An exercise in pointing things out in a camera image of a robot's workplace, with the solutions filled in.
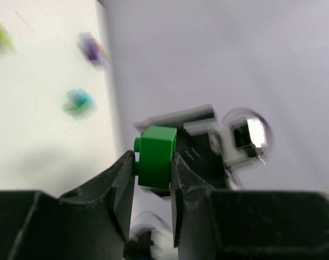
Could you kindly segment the purple lego brick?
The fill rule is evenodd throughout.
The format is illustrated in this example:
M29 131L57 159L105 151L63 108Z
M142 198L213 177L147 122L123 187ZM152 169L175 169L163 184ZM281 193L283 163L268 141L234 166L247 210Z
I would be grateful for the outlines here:
M109 57L96 38L89 32L78 35L78 47L84 57L94 66L108 68Z

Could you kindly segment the teal square lego brick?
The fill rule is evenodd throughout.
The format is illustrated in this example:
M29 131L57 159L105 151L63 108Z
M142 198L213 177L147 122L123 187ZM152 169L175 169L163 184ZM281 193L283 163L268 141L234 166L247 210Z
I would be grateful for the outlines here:
M67 92L67 101L63 110L72 116L83 116L95 109L94 99L83 89Z

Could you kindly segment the green wedge lego brick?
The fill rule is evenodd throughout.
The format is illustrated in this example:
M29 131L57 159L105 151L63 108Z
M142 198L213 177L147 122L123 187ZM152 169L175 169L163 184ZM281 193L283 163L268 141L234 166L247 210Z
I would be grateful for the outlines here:
M135 139L134 151L139 153L136 166L140 186L165 190L169 188L176 137L176 128L150 126Z

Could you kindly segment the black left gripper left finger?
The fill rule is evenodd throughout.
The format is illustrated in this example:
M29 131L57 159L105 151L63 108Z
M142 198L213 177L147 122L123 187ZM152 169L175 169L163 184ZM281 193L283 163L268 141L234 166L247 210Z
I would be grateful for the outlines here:
M129 237L134 153L55 198L0 191L0 259L121 259Z

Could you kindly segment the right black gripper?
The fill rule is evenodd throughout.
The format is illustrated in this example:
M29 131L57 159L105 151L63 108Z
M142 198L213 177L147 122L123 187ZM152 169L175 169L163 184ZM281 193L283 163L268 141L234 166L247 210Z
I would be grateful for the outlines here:
M213 191L232 190L223 158L212 151L208 135L195 137L178 129L169 188L142 188L160 197L174 194L183 200L201 200Z

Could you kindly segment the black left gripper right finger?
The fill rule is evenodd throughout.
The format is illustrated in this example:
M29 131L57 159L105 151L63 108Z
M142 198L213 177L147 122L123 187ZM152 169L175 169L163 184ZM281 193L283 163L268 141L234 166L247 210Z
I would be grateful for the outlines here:
M179 154L170 194L179 259L329 259L329 195L216 188Z

